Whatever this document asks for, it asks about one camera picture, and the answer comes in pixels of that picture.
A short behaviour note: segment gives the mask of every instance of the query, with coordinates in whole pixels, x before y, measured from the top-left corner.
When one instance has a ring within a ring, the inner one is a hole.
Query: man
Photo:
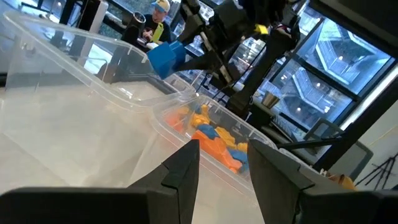
[[[164,19],[170,9],[170,3],[168,0],[157,0],[156,2],[152,3],[152,5],[155,6],[155,10],[152,15],[145,15],[145,29],[142,33],[142,36],[147,40],[150,40],[154,35],[158,23],[161,22],[163,24],[163,33],[159,38],[159,44],[163,42],[170,43],[170,27],[167,23],[164,22]]]

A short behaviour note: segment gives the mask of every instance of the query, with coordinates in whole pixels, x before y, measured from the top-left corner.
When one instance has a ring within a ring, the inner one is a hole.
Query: tripod
[[[384,174],[386,174],[386,178],[384,179],[384,183],[381,189],[384,189],[384,187],[386,186],[386,183],[388,181],[388,178],[391,175],[391,170],[394,166],[394,164],[396,163],[396,158],[398,156],[398,153],[395,154],[393,157],[389,157],[385,162],[383,162],[381,165],[377,166],[370,174],[368,174],[366,177],[364,177],[362,180],[360,180],[358,183],[356,183],[355,186],[357,186],[358,184],[360,184],[362,181],[366,180],[367,178],[369,178],[372,174],[374,174],[375,172],[377,172],[377,174],[375,174],[372,178],[370,178],[370,180],[368,180],[365,184],[365,186],[367,186],[370,182],[372,182],[372,180],[374,180],[377,176],[379,176],[379,180],[377,181],[376,186],[374,187],[374,189],[376,190],[377,187],[380,184],[380,181],[383,179]]]

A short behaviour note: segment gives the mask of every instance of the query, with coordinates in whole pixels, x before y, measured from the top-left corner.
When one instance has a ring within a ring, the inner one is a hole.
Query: person
[[[142,36],[145,39],[150,40],[154,35],[158,23],[161,22],[163,23],[163,33],[159,38],[158,44],[161,44],[163,42],[170,43],[171,42],[170,26],[166,22],[164,22],[164,19],[166,18],[166,15],[170,9],[170,3],[168,0],[157,0],[156,2],[152,3],[152,5],[155,6],[155,10],[152,13],[152,15],[151,14],[145,15],[146,21]]]

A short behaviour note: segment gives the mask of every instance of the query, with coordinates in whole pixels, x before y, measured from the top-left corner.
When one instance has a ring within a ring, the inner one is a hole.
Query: white wall
[[[368,131],[359,139],[361,143],[370,148],[374,153],[373,158],[369,161],[369,164],[365,167],[362,173],[358,176],[356,181],[361,180],[363,177],[368,175],[376,167],[372,164],[380,165],[388,159],[388,157],[397,154],[398,152],[398,101],[395,102],[384,114],[381,116],[374,125],[369,128]],[[392,173],[386,184],[386,188],[390,189],[398,184],[398,158],[394,167],[392,168]],[[367,182],[365,180],[360,185],[358,189],[360,190],[373,190],[376,185],[378,177],[376,177],[368,186],[364,184]],[[381,180],[379,184],[379,189],[382,186],[384,179]]]

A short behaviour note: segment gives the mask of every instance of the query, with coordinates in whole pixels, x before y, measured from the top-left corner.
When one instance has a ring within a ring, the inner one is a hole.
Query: plastic container
[[[145,54],[125,42],[18,12],[4,16],[17,38],[0,96],[0,193],[130,185],[152,131],[139,112],[189,97],[190,87],[176,76],[159,80]],[[112,64],[116,51],[127,66]],[[116,71],[107,83],[101,68]]]
[[[132,181],[148,174],[191,140],[197,131],[192,126],[192,118],[202,109],[202,105],[208,107],[211,125],[221,126],[237,136],[236,144],[247,142],[247,139],[258,139],[277,149],[270,139],[207,96],[188,102],[169,101],[153,107],[151,123],[155,131],[149,141],[152,144],[148,144],[142,152]],[[176,116],[180,122],[174,122]],[[201,150],[200,164],[193,223],[263,222],[248,170],[236,174],[204,150]]]

